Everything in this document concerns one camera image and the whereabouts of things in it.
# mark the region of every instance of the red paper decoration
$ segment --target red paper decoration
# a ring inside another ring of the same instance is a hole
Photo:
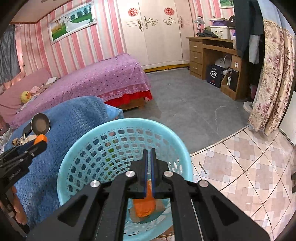
[[[131,17],[134,17],[136,15],[138,15],[139,13],[139,10],[137,10],[136,8],[132,7],[128,10],[128,14],[131,16]]]
[[[172,16],[172,15],[174,15],[174,13],[175,13],[175,11],[171,7],[166,7],[165,8],[165,14],[166,15]]]

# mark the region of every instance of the wardrobe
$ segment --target wardrobe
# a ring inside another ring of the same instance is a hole
[[[127,53],[143,69],[189,63],[188,0],[117,0]]]

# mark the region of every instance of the gray curtain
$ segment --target gray curtain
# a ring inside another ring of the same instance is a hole
[[[0,39],[0,84],[12,80],[19,73],[15,26],[9,25]]]

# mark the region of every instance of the ceiling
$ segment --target ceiling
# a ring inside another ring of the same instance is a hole
[[[37,23],[67,2],[69,0],[29,0],[14,16],[11,23]]]

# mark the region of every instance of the laundry basket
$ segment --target laundry basket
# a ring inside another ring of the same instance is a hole
[[[129,170],[131,161],[140,160],[143,149],[155,148],[156,157],[166,161],[171,171],[192,181],[190,155],[181,139],[166,126],[147,119],[126,118],[100,125],[83,135],[66,154],[58,174],[57,191],[63,205],[92,180],[102,183]],[[150,155],[148,155],[148,179]],[[172,226],[169,199],[163,199],[165,211],[151,215],[142,223],[133,223],[126,212],[125,241],[149,241]]]

